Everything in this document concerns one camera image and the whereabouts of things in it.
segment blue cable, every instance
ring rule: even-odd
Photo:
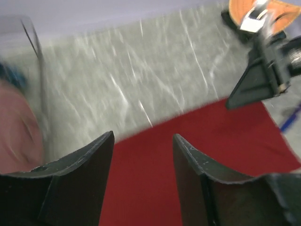
[[[288,128],[298,119],[298,113],[301,111],[301,103],[294,110],[294,112],[288,117],[288,119],[280,126],[281,132],[286,132]]]
[[[4,79],[17,89],[26,86],[26,78],[16,69],[0,63],[0,79]]]

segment white wall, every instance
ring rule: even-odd
[[[0,16],[27,15],[38,35],[48,38],[129,23],[200,1],[208,0],[0,0]]]

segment pink object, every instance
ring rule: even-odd
[[[20,91],[0,81],[0,173],[42,164],[42,135],[32,110]]]

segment floor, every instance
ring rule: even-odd
[[[223,98],[242,75],[248,49],[225,27],[226,4],[182,10],[43,48],[48,106],[46,161],[113,130],[117,140]],[[34,54],[9,61],[29,77],[28,100],[40,115]],[[288,94],[265,101],[276,123],[301,101],[301,78]],[[301,156],[298,121],[285,134]]]

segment red carpet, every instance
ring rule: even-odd
[[[249,175],[300,167],[262,103],[227,111],[224,100],[115,145],[100,226],[182,226],[172,136]]]

